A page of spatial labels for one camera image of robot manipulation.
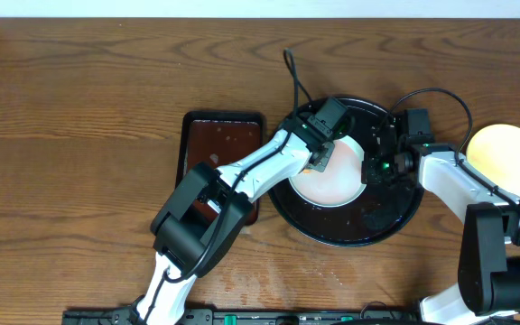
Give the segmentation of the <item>light green plate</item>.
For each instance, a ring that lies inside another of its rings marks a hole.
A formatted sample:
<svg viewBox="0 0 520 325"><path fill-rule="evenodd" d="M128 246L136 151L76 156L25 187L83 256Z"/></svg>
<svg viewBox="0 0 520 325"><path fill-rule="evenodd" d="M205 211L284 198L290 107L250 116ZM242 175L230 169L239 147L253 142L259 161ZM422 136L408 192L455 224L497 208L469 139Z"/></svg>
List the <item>light green plate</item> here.
<svg viewBox="0 0 520 325"><path fill-rule="evenodd" d="M361 182L364 150L351 137L334 141L335 148L324 172L304 174L289 179L292 188L304 200L323 208L349 204L365 189Z"/></svg>

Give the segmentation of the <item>yellow plate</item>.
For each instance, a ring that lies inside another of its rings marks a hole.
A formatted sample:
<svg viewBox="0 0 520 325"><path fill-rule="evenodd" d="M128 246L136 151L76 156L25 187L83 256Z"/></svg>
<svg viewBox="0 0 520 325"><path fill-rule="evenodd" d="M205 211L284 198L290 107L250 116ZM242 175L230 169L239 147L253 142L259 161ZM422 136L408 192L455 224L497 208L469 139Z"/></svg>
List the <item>yellow plate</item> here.
<svg viewBox="0 0 520 325"><path fill-rule="evenodd" d="M497 186L520 197L520 127L486 126L469 141L469 163Z"/></svg>

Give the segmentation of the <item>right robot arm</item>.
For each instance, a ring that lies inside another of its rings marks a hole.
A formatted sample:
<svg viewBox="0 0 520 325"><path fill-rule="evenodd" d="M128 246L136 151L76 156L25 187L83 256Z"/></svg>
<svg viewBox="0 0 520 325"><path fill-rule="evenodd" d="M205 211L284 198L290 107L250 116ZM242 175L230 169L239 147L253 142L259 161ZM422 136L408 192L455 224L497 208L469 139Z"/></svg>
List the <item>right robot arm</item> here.
<svg viewBox="0 0 520 325"><path fill-rule="evenodd" d="M458 150L429 131L373 130L363 161L365 183L409 178L437 196L462 222L458 281L420 302L437 324L511 324L520 312L520 198L500 189Z"/></svg>

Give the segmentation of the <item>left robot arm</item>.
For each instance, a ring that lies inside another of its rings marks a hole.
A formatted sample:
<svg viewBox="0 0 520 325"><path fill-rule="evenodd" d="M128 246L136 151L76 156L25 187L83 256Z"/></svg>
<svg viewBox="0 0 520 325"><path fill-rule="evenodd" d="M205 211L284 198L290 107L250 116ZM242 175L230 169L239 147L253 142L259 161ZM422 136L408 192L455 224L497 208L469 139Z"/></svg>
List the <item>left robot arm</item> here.
<svg viewBox="0 0 520 325"><path fill-rule="evenodd" d="M338 128L338 121L315 115L288 118L247 157L216 169L200 162L189 170L150 226L156 267L132 322L179 320L195 280L224 257L255 201L307 168L323 171Z"/></svg>

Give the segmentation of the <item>round black tray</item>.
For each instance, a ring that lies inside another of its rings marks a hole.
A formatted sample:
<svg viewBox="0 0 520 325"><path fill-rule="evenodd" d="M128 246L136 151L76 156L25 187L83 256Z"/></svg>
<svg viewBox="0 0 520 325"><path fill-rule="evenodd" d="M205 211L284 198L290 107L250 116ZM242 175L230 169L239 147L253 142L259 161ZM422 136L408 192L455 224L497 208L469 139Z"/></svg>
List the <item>round black tray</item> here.
<svg viewBox="0 0 520 325"><path fill-rule="evenodd" d="M348 134L365 153L393 151L395 140L390 136L373 136L386 110L361 97L339 97L355 125ZM391 183L368 184L350 203L324 208L301 198L289 180L268 191L283 218L305 236L332 246L368 246L389 238L413 217L423 198L424 189L408 177Z"/></svg>

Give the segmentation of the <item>rectangular brown black-rimmed tray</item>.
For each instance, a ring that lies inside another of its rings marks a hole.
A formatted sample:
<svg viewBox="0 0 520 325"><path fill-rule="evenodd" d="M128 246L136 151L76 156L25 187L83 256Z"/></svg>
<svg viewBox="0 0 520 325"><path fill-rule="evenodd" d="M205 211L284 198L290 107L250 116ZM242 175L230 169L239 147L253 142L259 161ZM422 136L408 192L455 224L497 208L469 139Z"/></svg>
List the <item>rectangular brown black-rimmed tray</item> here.
<svg viewBox="0 0 520 325"><path fill-rule="evenodd" d="M179 184L197 163L235 163L263 145L265 118L256 112L190 111L182 120L176 174Z"/></svg>

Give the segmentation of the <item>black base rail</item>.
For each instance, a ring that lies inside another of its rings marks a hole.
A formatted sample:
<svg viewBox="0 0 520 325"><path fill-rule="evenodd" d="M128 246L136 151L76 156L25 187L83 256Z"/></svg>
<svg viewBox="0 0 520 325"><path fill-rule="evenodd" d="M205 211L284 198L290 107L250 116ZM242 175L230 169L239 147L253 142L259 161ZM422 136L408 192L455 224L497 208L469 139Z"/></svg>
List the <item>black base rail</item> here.
<svg viewBox="0 0 520 325"><path fill-rule="evenodd" d="M360 312L213 311L186 310L177 325L322 325L322 324L420 324L415 313L372 310ZM132 325L130 308L110 311L65 311L62 325Z"/></svg>

